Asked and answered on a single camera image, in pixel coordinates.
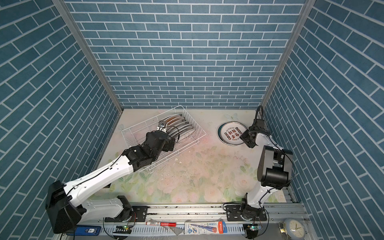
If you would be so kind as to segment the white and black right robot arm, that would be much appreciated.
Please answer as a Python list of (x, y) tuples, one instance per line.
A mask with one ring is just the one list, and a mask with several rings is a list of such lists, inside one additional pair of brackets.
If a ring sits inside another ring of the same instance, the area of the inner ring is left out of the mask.
[(273, 138), (264, 133), (256, 133), (255, 139), (246, 135), (244, 142), (251, 148), (256, 148), (257, 183), (242, 199), (241, 209), (245, 212), (255, 212), (263, 208), (266, 200), (278, 190), (289, 186), (294, 178), (294, 153), (279, 146)]

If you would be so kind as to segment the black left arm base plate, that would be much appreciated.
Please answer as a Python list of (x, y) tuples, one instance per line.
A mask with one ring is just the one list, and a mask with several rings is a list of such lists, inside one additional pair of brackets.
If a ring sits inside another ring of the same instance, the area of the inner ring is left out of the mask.
[(123, 211), (115, 218), (105, 218), (106, 223), (119, 223), (119, 222), (145, 222), (148, 206), (133, 206), (130, 209), (123, 209)]

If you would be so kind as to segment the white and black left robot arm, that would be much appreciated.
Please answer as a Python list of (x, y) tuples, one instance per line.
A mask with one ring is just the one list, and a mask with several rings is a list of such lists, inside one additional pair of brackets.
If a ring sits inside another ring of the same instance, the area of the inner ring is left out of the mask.
[(146, 134), (143, 144), (125, 149), (111, 163), (67, 183), (56, 181), (47, 192), (46, 212), (53, 232), (62, 234), (78, 224), (106, 218), (112, 222), (130, 220), (134, 211), (124, 196), (89, 201), (89, 197), (112, 182), (155, 162), (162, 152), (173, 151), (177, 140), (163, 131)]

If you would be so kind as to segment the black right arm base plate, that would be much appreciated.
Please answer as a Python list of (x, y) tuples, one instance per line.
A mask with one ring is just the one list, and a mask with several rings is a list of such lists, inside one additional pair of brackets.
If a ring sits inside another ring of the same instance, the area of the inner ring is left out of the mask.
[(267, 213), (263, 209), (256, 209), (252, 207), (246, 207), (244, 210), (240, 205), (225, 205), (224, 210), (226, 212), (227, 220), (229, 222), (251, 222), (251, 221), (266, 221)]

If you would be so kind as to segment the white wire dish rack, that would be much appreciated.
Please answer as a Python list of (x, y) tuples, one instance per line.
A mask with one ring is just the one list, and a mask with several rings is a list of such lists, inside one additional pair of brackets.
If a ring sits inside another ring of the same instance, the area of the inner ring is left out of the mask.
[[(163, 152), (168, 132), (158, 131), (157, 127), (159, 121), (172, 114), (182, 114), (196, 131), (180, 142), (176, 140), (172, 152)], [(206, 134), (206, 131), (181, 105), (122, 130), (122, 135), (130, 149), (127, 156), (136, 162), (134, 169), (141, 172), (152, 172), (154, 168), (200, 143)]]

